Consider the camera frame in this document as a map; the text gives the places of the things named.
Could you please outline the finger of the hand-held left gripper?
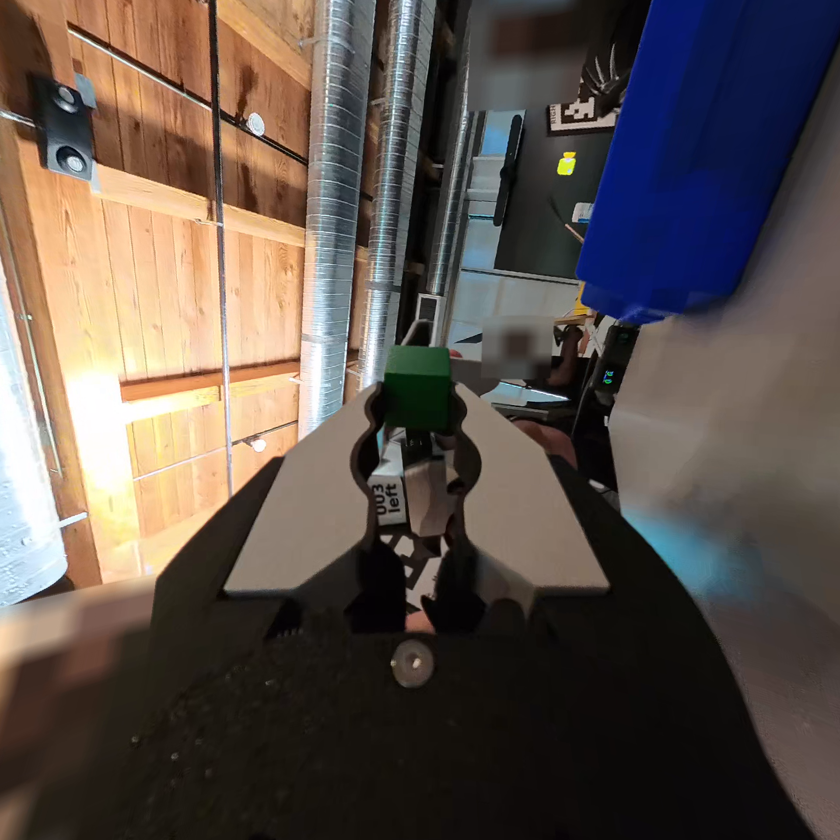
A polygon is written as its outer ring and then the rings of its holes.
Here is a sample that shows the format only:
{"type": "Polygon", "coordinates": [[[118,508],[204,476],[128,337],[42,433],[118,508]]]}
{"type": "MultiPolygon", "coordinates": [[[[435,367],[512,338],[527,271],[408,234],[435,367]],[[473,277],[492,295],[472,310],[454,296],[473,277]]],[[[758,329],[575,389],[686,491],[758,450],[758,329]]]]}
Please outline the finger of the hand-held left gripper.
{"type": "Polygon", "coordinates": [[[434,455],[409,465],[403,477],[411,531],[420,539],[443,536],[454,509],[445,457],[434,455]]]}

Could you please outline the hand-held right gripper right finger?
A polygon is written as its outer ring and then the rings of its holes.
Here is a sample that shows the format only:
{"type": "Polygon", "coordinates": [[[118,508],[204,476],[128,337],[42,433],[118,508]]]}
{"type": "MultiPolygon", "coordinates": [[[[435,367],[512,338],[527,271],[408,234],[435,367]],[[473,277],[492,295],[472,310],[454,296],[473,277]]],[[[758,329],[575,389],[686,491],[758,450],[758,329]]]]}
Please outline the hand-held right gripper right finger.
{"type": "Polygon", "coordinates": [[[451,392],[451,543],[427,616],[436,634],[472,634],[498,606],[528,620],[554,597],[611,590],[544,449],[466,385],[451,392]]]}

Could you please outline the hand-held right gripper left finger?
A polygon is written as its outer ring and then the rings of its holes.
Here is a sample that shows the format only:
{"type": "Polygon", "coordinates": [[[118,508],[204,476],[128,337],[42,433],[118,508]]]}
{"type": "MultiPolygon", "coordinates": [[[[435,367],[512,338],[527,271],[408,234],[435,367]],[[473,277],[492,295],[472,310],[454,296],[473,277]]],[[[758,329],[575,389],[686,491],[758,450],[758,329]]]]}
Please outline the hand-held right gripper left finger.
{"type": "Polygon", "coordinates": [[[369,481],[384,419],[383,386],[373,384],[289,451],[224,583],[227,596],[335,611],[356,633],[404,630],[404,563],[379,535],[369,481]]]}

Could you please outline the dark green cube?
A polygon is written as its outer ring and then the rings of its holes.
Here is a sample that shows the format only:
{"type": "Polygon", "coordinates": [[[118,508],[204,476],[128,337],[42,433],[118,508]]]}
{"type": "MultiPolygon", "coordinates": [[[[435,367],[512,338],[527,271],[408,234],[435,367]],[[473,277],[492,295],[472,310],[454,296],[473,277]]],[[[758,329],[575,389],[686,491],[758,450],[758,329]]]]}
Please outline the dark green cube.
{"type": "Polygon", "coordinates": [[[385,425],[446,433],[449,430],[451,375],[446,348],[391,347],[383,380],[385,425]]]}

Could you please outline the blue plastic storage bin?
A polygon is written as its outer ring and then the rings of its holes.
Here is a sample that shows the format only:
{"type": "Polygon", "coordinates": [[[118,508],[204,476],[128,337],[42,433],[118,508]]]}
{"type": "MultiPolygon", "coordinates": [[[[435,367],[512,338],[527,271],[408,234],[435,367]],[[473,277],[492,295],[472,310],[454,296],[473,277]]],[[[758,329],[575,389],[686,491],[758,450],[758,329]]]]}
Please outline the blue plastic storage bin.
{"type": "Polygon", "coordinates": [[[838,43],[838,1],[652,2],[576,275],[647,324],[737,288],[838,43]]]}

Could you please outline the black device with green light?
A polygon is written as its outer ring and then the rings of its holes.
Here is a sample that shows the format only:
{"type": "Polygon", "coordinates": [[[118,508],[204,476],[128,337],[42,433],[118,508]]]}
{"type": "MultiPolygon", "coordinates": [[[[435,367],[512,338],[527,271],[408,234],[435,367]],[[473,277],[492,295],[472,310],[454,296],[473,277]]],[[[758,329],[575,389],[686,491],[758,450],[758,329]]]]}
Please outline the black device with green light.
{"type": "Polygon", "coordinates": [[[607,330],[602,349],[595,352],[587,381],[591,391],[604,398],[619,392],[640,332],[641,327],[624,322],[617,322],[607,330]]]}

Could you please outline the black ceiling conduit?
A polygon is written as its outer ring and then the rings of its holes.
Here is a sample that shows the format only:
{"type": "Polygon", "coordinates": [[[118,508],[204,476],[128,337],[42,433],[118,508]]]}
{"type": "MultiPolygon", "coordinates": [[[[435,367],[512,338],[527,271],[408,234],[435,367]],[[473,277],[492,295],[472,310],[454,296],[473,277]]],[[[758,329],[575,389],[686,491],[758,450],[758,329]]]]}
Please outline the black ceiling conduit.
{"type": "Polygon", "coordinates": [[[213,135],[213,220],[217,245],[217,284],[219,300],[220,350],[222,355],[222,384],[220,388],[224,413],[224,453],[227,496],[235,493],[233,464],[233,435],[230,407],[230,366],[228,351],[226,242],[224,226],[224,156],[222,143],[222,114],[220,103],[220,67],[218,45],[217,1],[208,3],[209,80],[211,87],[211,115],[213,135]]]}

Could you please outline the black clamp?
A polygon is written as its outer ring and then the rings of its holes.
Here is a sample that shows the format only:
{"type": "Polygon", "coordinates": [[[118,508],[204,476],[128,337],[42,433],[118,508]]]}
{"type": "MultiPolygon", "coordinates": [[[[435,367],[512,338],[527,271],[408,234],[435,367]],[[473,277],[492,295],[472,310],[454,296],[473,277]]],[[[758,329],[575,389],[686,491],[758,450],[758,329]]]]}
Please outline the black clamp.
{"type": "Polygon", "coordinates": [[[90,183],[93,174],[91,109],[76,89],[29,75],[38,156],[43,168],[90,183]]]}

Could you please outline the narrow silver duct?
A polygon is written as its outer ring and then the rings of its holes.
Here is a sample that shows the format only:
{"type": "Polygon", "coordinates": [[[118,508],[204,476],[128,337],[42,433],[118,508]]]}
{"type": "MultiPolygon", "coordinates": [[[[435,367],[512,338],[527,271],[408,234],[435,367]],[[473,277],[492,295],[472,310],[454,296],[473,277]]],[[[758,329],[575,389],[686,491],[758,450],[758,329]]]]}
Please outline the narrow silver duct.
{"type": "Polygon", "coordinates": [[[343,404],[374,24],[374,1],[316,3],[299,439],[343,404]]]}
{"type": "Polygon", "coordinates": [[[357,392],[384,380],[386,357],[396,342],[435,5],[389,3],[357,392]]]}

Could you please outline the black wall bar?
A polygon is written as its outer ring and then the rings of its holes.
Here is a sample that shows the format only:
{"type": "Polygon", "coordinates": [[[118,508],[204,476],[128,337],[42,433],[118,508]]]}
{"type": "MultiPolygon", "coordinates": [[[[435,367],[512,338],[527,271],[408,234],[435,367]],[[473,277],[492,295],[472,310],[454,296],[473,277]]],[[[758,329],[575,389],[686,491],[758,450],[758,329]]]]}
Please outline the black wall bar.
{"type": "Polygon", "coordinates": [[[517,178],[518,152],[523,135],[523,117],[524,112],[516,112],[510,122],[507,144],[499,171],[499,186],[492,217],[492,223],[496,228],[501,228],[504,225],[512,187],[517,178]]]}

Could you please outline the wall marker poster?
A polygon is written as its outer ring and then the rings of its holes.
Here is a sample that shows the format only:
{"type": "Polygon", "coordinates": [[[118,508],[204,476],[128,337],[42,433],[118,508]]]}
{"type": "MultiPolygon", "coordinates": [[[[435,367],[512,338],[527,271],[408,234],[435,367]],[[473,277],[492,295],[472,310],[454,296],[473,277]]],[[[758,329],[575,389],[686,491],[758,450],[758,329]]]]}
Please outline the wall marker poster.
{"type": "Polygon", "coordinates": [[[577,98],[546,108],[548,135],[613,130],[636,55],[637,45],[616,35],[591,51],[581,70],[577,98]]]}

